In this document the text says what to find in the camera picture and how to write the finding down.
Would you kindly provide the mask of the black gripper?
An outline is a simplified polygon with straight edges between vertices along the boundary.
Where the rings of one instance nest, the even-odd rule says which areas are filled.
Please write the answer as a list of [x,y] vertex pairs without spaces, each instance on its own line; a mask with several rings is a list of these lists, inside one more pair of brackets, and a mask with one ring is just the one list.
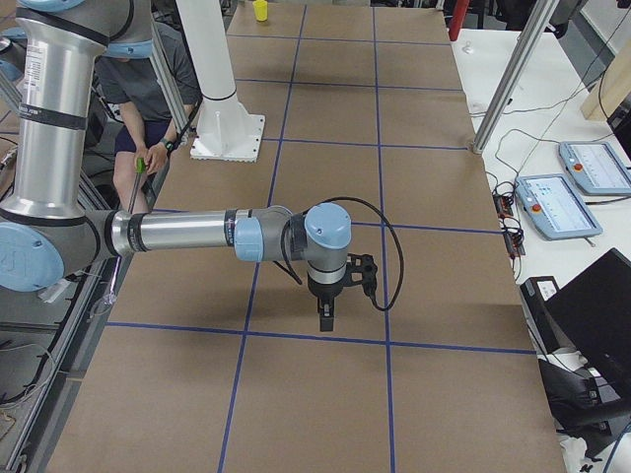
[[331,332],[334,328],[334,302],[336,294],[320,292],[316,295],[317,310],[319,313],[319,330]]

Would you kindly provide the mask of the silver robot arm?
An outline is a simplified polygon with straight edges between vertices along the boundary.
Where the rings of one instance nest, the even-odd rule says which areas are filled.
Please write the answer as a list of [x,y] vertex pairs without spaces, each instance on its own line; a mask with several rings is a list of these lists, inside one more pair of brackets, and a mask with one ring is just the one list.
[[172,214],[79,206],[95,61],[151,54],[148,2],[22,1],[16,18],[28,45],[14,189],[1,204],[4,288],[37,291],[134,252],[229,246],[243,261],[305,261],[319,327],[332,329],[350,276],[351,220],[339,205],[320,203],[305,216],[279,206]]

